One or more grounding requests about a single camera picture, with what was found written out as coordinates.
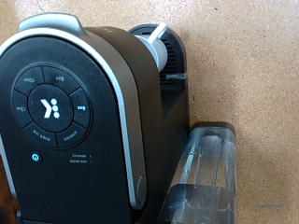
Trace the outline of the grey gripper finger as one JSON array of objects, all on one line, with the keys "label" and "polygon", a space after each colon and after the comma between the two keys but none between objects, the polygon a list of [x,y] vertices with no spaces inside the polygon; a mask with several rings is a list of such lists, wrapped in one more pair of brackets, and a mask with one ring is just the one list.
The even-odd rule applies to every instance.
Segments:
[{"label": "grey gripper finger", "polygon": [[11,224],[9,211],[4,206],[0,206],[0,224]]}]

